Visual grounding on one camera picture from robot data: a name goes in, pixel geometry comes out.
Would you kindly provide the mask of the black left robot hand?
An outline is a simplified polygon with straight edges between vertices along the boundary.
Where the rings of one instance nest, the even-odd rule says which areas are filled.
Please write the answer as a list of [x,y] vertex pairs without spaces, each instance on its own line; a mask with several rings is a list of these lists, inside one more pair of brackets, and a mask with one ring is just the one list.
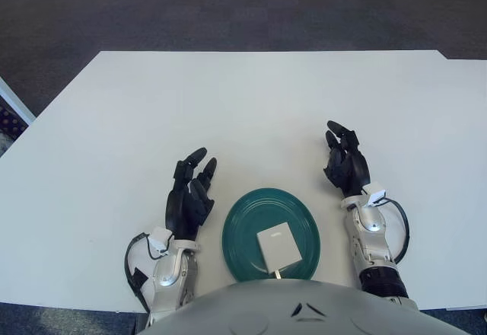
[[197,177],[193,176],[206,154],[207,149],[201,147],[176,164],[165,212],[166,228],[175,240],[194,241],[215,204],[208,197],[208,190],[217,167],[216,158],[211,158]]

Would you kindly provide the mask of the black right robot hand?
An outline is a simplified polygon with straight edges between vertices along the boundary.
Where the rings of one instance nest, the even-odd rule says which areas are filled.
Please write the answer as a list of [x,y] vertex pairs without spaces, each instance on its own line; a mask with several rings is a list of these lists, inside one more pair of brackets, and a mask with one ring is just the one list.
[[368,164],[359,151],[355,131],[329,120],[326,143],[329,158],[323,169],[327,179],[340,189],[344,197],[362,194],[362,187],[371,182]]

